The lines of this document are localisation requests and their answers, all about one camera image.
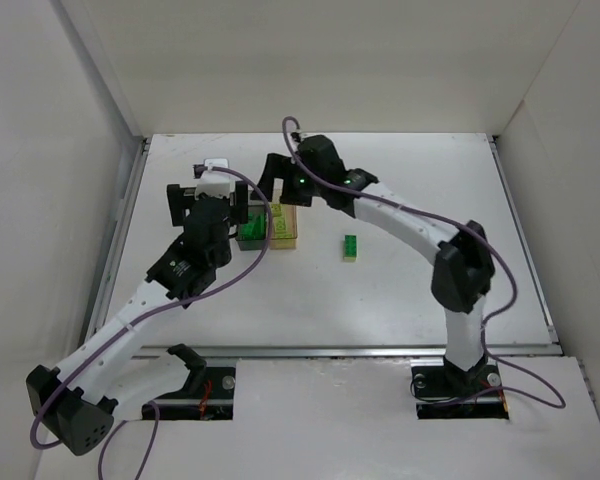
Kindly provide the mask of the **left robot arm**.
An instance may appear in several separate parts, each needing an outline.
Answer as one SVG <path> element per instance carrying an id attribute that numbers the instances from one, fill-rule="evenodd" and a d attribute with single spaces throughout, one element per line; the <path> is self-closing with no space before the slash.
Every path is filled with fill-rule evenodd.
<path id="1" fill-rule="evenodd" d="M 29 441 L 37 450 L 65 446 L 82 456 L 118 425 L 143 417 L 158 397 L 201 385 L 206 361 L 183 344 L 148 366 L 122 371 L 160 329 L 193 303 L 235 285 L 242 271 L 221 286 L 219 269 L 232 258 L 231 230 L 248 220 L 250 180 L 205 174 L 192 189 L 168 188 L 176 196 L 182 233 L 148 269 L 124 306 L 89 340 L 54 367 L 36 366 L 25 380 L 34 415 Z"/>

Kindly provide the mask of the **dark green 2x4 lego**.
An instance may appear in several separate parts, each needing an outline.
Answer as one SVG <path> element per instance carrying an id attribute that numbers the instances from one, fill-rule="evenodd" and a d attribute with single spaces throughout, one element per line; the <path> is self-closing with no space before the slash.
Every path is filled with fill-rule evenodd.
<path id="1" fill-rule="evenodd" d="M 267 218 L 265 213 L 249 213 L 248 220 L 239 229 L 238 239 L 242 241 L 262 240 L 267 235 Z"/>

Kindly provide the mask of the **light green 2x2 lego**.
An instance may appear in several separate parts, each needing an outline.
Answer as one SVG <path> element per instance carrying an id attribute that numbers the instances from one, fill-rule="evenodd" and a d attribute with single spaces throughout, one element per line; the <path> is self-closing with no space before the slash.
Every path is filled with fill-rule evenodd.
<path id="1" fill-rule="evenodd" d="M 274 237 L 276 239 L 288 238 L 292 234 L 292 231 L 289 230 L 289 227 L 288 227 L 285 217 L 275 217 L 273 219 L 273 227 L 274 227 Z"/>

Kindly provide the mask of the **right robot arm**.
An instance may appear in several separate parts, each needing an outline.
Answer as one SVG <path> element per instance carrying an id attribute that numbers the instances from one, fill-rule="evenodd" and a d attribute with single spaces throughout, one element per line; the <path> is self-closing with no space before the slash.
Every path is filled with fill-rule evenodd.
<path id="1" fill-rule="evenodd" d="M 292 156 L 267 155 L 259 189 L 273 198 L 274 183 L 282 181 L 280 202 L 309 207 L 315 197 L 348 216 L 374 225 L 421 254 L 433 267 L 431 293 L 444 310 L 447 344 L 444 361 L 470 373 L 486 362 L 481 322 L 486 294 L 495 268 L 479 240 L 483 227 L 470 221 L 450 225 L 418 215 L 376 176 L 348 169 L 333 142 L 324 135 L 306 137 Z"/>

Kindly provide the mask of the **dark green 2x4 lego plate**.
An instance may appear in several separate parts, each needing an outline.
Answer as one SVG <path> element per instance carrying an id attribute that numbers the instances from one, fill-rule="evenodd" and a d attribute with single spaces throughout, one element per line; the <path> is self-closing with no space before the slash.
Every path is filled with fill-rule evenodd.
<path id="1" fill-rule="evenodd" d="M 358 243 L 356 235 L 345 235 L 343 240 L 343 256 L 357 256 Z"/>

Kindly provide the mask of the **light green sloped lego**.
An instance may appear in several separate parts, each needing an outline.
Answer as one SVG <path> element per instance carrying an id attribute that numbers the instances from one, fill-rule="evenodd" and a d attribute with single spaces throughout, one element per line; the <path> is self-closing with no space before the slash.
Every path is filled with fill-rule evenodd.
<path id="1" fill-rule="evenodd" d="M 285 209 L 282 204 L 271 204 L 271 210 L 274 217 L 283 217 L 285 215 Z"/>

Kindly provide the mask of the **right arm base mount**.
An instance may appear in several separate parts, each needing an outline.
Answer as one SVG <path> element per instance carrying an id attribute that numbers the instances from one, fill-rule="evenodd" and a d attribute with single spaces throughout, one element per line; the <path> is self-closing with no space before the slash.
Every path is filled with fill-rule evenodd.
<path id="1" fill-rule="evenodd" d="M 468 384 L 452 380 L 443 365 L 416 365 L 411 373 L 410 392 L 419 420 L 509 419 L 504 394 L 491 391 L 501 385 L 496 365 L 487 364 Z"/>

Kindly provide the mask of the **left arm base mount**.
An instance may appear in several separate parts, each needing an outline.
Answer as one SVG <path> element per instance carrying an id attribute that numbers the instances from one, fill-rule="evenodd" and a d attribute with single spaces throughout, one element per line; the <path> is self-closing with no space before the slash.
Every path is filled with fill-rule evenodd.
<path id="1" fill-rule="evenodd" d="M 186 368 L 178 388 L 157 397 L 161 421 L 230 421 L 233 419 L 237 383 L 236 363 L 207 360 L 189 346 L 178 344 L 167 350 L 170 359 Z"/>

